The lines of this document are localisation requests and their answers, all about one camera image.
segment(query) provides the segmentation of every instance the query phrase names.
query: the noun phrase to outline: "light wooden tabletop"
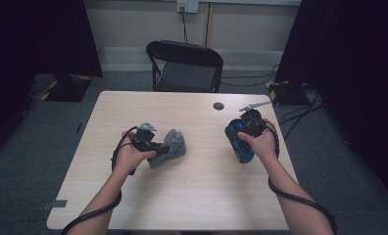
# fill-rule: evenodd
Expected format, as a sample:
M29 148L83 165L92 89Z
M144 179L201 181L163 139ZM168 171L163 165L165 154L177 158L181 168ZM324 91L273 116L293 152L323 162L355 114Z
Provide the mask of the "light wooden tabletop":
M47 220L63 229L90 202L111 173L112 153L121 133L149 121L158 128L153 141L163 142L175 128L187 152L155 169L142 163L122 187L110 229L126 230L278 230L288 229L267 173L257 157L241 164L224 128L239 109L269 101L264 95L105 91L95 105ZM221 102L224 109L214 109ZM279 160L296 179L271 104L258 107L276 123Z

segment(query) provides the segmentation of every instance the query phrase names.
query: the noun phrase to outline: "baseboard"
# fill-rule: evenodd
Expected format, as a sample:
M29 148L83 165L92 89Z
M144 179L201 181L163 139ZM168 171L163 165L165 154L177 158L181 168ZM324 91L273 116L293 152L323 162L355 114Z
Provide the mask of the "baseboard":
M279 64L283 51L239 51L216 49L224 60L225 71L271 71ZM100 47L102 71L150 71L145 48Z

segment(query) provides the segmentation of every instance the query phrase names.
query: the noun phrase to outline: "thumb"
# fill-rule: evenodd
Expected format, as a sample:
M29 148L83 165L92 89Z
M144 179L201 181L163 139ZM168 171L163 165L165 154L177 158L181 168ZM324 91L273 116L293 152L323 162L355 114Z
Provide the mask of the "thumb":
M237 136L241 139L241 140L244 140L246 142L248 142L250 144L250 141L253 139L252 136L244 133L244 132L238 132L237 133Z
M152 159L157 155L155 151L141 152L143 159Z

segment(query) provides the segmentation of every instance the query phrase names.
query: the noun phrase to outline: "wrist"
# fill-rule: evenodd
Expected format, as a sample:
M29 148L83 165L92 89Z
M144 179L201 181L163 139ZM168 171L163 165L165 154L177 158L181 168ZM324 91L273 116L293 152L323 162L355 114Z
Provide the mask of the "wrist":
M112 171L112 176L114 178L117 178L119 180L122 180L123 182L126 180L127 176L130 174L131 170L125 170L121 169L119 167L115 167Z
M276 161L278 162L277 156L275 153L265 155L264 157L259 157L262 164L269 164L270 162Z

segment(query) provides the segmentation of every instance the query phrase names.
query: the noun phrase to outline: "gray cloth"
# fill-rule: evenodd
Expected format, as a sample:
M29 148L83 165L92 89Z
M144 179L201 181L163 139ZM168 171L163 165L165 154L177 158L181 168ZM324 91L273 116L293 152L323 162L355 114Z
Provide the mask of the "gray cloth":
M163 145L169 145L170 151L167 154L157 155L152 159L148 160L151 168L156 168L163 162L168 160L176 159L185 155L186 147L184 136L181 131L172 129L164 139Z

